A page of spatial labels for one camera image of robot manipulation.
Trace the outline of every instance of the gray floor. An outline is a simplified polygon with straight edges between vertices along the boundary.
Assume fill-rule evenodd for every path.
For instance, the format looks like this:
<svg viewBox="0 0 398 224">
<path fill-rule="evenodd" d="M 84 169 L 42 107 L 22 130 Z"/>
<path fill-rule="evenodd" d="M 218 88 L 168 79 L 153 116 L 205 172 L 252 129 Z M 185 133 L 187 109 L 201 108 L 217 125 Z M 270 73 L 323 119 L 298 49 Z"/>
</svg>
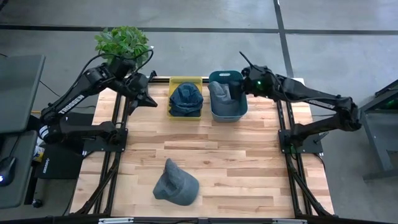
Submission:
<svg viewBox="0 0 398 224">
<path fill-rule="evenodd" d="M 396 30 L 398 2 L 393 0 L 279 0 L 286 29 Z M 0 23 L 68 26 L 138 26 L 276 29 L 272 0 L 12 0 L 0 12 Z M 42 81 L 62 94 L 94 54 L 95 32 L 0 30 L 0 53 L 44 54 Z M 253 63 L 286 74 L 278 34 L 148 32 L 155 46 L 144 73 L 207 76 L 215 70 Z M 295 77 L 307 86 L 352 96 L 359 106 L 375 91 L 397 79 L 397 35 L 287 35 Z M 34 109 L 57 97 L 39 87 Z M 84 106 L 95 105 L 92 97 Z M 92 113 L 92 109 L 83 110 Z M 328 111 L 312 107 L 313 114 Z M 363 182 L 378 171 L 375 153 L 363 130 L 332 131 L 322 141 L 326 175 L 335 213 L 345 218 L 398 222 L 398 179 Z M 43 208 L 1 210 L 0 219 L 60 215 L 73 192 L 73 181 L 49 181 L 40 193 Z"/>
</svg>

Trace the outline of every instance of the potted plant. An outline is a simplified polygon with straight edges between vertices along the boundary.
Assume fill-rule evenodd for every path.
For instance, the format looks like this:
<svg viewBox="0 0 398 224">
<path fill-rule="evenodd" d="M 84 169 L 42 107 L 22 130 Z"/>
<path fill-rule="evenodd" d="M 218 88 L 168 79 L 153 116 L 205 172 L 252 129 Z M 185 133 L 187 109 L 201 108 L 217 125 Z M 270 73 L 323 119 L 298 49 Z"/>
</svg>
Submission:
<svg viewBox="0 0 398 224">
<path fill-rule="evenodd" d="M 137 27 L 121 26 L 111 31 L 105 28 L 99 35 L 95 35 L 95 40 L 98 42 L 95 50 L 99 54 L 111 53 L 126 59 L 134 59 L 137 68 L 141 67 L 149 56 L 149 47 L 146 45 L 148 38 Z M 110 64 L 114 56 L 104 55 L 103 58 Z"/>
</svg>

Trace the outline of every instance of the yellow bin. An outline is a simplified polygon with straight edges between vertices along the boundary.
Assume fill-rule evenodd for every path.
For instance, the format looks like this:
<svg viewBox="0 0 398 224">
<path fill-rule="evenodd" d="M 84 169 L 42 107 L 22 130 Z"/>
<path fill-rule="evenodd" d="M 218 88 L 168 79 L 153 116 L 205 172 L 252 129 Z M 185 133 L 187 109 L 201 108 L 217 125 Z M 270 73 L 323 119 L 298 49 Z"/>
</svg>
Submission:
<svg viewBox="0 0 398 224">
<path fill-rule="evenodd" d="M 201 87 L 202 87 L 202 79 L 201 77 L 170 77 L 169 81 L 169 100 L 167 101 L 167 116 L 170 118 L 172 121 L 199 121 L 201 118 L 201 111 L 200 111 L 200 116 L 199 117 L 176 117 L 172 116 L 169 111 L 171 109 L 170 107 L 170 96 L 173 94 L 174 90 L 181 84 L 185 82 L 190 82 L 195 84 L 195 86 L 198 87 L 199 92 L 201 93 Z"/>
</svg>

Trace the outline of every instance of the teal bin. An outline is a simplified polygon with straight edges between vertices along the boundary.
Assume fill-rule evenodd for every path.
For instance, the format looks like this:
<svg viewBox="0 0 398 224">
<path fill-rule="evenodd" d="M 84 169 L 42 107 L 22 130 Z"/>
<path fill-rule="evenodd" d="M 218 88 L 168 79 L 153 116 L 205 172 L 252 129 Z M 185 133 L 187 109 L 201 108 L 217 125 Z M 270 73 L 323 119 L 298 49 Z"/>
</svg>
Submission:
<svg viewBox="0 0 398 224">
<path fill-rule="evenodd" d="M 243 76 L 240 72 L 237 71 L 217 71 L 213 72 L 209 76 L 209 83 L 216 81 L 220 84 L 228 84 L 231 81 L 239 81 L 243 80 Z M 217 122 L 237 122 L 243 115 L 248 112 L 248 100 L 246 99 L 246 95 L 242 93 L 241 100 L 239 102 L 240 106 L 240 114 L 237 116 L 219 116 L 217 114 L 214 114 L 213 109 L 211 109 L 211 113 L 213 115 L 213 119 Z"/>
</svg>

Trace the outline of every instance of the wooden table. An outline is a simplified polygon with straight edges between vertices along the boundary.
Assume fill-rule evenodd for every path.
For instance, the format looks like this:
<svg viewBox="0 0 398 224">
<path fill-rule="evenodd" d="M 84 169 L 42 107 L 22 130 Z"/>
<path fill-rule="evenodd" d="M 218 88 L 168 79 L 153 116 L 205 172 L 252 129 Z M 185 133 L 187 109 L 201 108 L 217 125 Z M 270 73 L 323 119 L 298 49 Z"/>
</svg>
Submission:
<svg viewBox="0 0 398 224">
<path fill-rule="evenodd" d="M 294 217 L 285 158 L 277 140 L 276 103 L 248 96 L 249 110 L 239 122 L 217 123 L 212 120 L 209 91 L 204 86 L 201 120 L 170 121 L 166 115 L 168 92 L 168 83 L 150 84 L 149 93 L 158 107 L 138 108 L 128 119 L 129 138 L 119 167 L 112 216 Z M 101 92 L 94 124 L 111 120 L 115 98 L 112 90 Z M 292 107 L 297 123 L 312 122 L 306 103 Z M 71 212 L 81 208 L 98 186 L 103 157 L 104 153 L 95 152 L 83 161 Z M 302 157 L 308 187 L 333 213 L 321 162 L 312 154 Z M 154 198 L 152 190 L 166 158 L 199 180 L 199 196 L 192 205 L 183 207 Z M 298 195 L 304 211 L 300 190 Z"/>
</svg>

